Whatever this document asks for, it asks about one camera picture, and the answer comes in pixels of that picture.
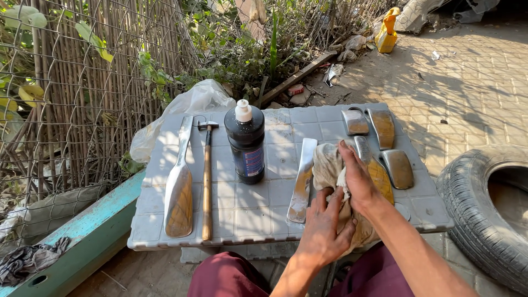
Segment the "hammer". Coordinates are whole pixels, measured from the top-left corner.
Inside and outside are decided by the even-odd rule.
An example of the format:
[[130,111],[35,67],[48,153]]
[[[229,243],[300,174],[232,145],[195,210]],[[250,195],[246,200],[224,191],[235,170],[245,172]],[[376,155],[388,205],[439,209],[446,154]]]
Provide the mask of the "hammer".
[[213,237],[213,218],[211,216],[211,131],[218,123],[198,121],[198,130],[207,128],[205,136],[205,157],[203,161],[203,216],[202,240],[208,242]]

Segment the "paved ground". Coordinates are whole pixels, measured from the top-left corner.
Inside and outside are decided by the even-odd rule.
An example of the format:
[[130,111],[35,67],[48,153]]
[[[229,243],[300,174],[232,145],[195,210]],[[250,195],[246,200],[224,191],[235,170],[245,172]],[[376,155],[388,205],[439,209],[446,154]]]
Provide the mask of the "paved ground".
[[[496,22],[493,24],[498,28],[484,27],[488,23],[418,37],[401,36],[390,56],[370,52],[347,65],[347,74],[340,81],[345,87],[324,89],[330,96],[312,95],[311,103],[386,102],[432,177],[475,146],[528,146],[528,23]],[[431,59],[433,50],[441,55],[440,60]],[[425,81],[418,79],[418,72]],[[309,81],[319,87],[320,74]],[[448,124],[441,124],[442,119]],[[446,234],[424,238],[481,296],[520,296],[476,268]],[[355,253],[350,258],[359,256]],[[182,265],[179,258],[179,249],[124,249],[101,270],[127,287],[128,292],[96,272],[70,296],[185,296],[195,265]],[[286,261],[255,264],[273,283]],[[312,284],[310,296],[324,293],[329,270]]]

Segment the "gray plastic table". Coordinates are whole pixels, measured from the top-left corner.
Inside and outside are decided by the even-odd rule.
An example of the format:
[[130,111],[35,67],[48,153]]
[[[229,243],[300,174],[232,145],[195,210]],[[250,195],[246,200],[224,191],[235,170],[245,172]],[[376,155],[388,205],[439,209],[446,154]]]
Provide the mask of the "gray plastic table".
[[[158,250],[170,247],[212,247],[241,244],[274,243],[299,240],[303,226],[287,221],[298,160],[304,137],[322,143],[337,143],[349,139],[341,118],[341,110],[352,106],[385,109],[385,103],[353,104],[322,107],[296,107],[293,109],[263,110],[266,118],[266,172],[255,185],[237,181],[233,158],[223,119],[225,112],[204,113],[207,120],[220,124],[212,133],[212,208],[213,239],[202,241],[202,175],[206,131],[193,127],[186,162],[193,178],[193,231],[189,236],[170,238],[163,231],[165,181],[176,163],[178,131],[184,115],[167,118],[146,168],[141,193],[137,199],[136,214],[128,247],[134,250]],[[205,120],[195,117],[195,121]],[[439,197],[418,152],[411,145],[397,120],[394,149],[404,150],[414,173],[414,187],[407,190],[393,188],[398,210],[410,215],[410,223],[421,233],[435,233],[453,227],[446,206]],[[379,154],[378,141],[369,121],[367,136],[373,155]],[[257,258],[267,258],[268,254]],[[280,256],[281,251],[270,252],[269,257]]]

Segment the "bottle label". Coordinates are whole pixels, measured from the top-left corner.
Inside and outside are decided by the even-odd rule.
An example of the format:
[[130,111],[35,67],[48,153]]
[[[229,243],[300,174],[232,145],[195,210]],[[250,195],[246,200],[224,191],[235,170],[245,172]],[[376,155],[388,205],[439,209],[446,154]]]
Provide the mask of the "bottle label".
[[264,149],[260,146],[252,152],[240,152],[234,158],[237,173],[247,177],[258,175],[264,170]]

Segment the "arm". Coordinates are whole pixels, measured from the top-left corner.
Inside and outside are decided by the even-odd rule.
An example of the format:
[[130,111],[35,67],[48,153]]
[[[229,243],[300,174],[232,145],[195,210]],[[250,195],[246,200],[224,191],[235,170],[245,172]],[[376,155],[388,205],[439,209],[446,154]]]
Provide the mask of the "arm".
[[[350,219],[337,234],[343,188],[337,188],[335,193],[332,191],[332,188],[325,188],[317,192],[317,198],[306,209],[306,225],[299,247],[270,297],[304,297],[319,270],[350,247],[357,220]],[[332,196],[326,206],[326,197],[330,194]]]
[[372,224],[396,260],[416,297],[477,297],[414,227],[379,192],[368,171],[344,142],[339,152],[346,164],[346,183],[352,208]]

